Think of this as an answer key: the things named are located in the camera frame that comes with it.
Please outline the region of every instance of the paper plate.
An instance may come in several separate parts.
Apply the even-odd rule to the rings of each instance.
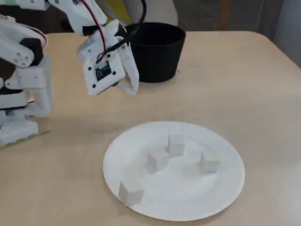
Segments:
[[[166,147],[169,135],[184,138],[184,155],[170,159],[157,173],[146,170],[147,152]],[[202,174],[202,152],[222,161],[217,173]],[[217,214],[239,196],[245,182],[245,167],[235,148],[216,133],[198,125],[175,121],[149,122],[118,136],[103,161],[105,181],[119,199],[120,182],[137,178],[144,188],[138,213],[168,221],[192,221]]]

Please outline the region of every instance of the black cable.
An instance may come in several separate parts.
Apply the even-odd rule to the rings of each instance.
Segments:
[[[99,63],[99,62],[103,59],[103,57],[104,57],[105,55],[107,55],[108,53],[113,52],[113,51],[119,49],[119,48],[120,48],[122,45],[124,45],[125,43],[130,42],[130,40],[132,39],[132,37],[137,33],[137,31],[139,31],[139,29],[141,28],[141,26],[142,26],[142,24],[143,24],[143,22],[144,22],[144,20],[145,20],[146,12],[147,12],[147,6],[146,6],[145,0],[141,0],[141,2],[142,2],[142,6],[143,6],[142,16],[141,16],[141,18],[140,18],[140,20],[139,20],[139,22],[138,22],[138,24],[137,24],[135,30],[133,30],[133,32],[130,33],[130,34],[129,34],[126,38],[124,38],[122,41],[116,43],[115,45],[113,45],[113,46],[111,46],[111,47],[109,47],[109,48],[107,48],[107,49],[101,54],[102,56],[96,61],[96,63]]]
[[[103,49],[104,49],[104,52],[105,52],[107,50],[107,47],[106,47],[106,40],[105,40],[105,36],[103,34],[103,30],[102,30],[100,24],[98,23],[98,21],[97,21],[95,15],[94,15],[93,11],[91,10],[90,6],[86,3],[85,0],[80,0],[80,1],[85,5],[85,7],[87,8],[87,10],[89,11],[89,13],[91,14],[91,16],[92,16],[95,24],[97,25],[97,27],[99,29],[99,33],[100,33],[100,35],[102,37],[102,40],[103,40]]]

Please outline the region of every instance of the cube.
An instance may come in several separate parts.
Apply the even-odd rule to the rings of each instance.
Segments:
[[[140,204],[143,198],[144,189],[139,180],[123,180],[119,187],[119,198],[125,206]]]
[[[165,150],[168,152],[169,157],[181,156],[184,154],[184,140],[182,136],[168,136],[168,145]]]
[[[147,155],[147,166],[153,171],[158,172],[168,165],[168,153],[164,148],[152,150]]]
[[[204,154],[204,152],[202,152],[201,160],[199,162],[199,167],[202,172],[215,173],[220,168],[221,163],[222,162],[219,161],[218,159],[212,157],[209,154]]]

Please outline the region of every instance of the floor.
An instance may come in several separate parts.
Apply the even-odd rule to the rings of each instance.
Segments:
[[[262,0],[232,0],[230,30],[257,31]],[[174,0],[179,26],[186,31],[214,31],[220,0]]]

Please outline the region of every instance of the black bucket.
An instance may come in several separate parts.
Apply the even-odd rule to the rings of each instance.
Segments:
[[[131,33],[136,26],[127,26],[127,32]],[[185,38],[185,31],[179,27],[163,23],[143,23],[131,39],[140,81],[155,83],[173,78]]]

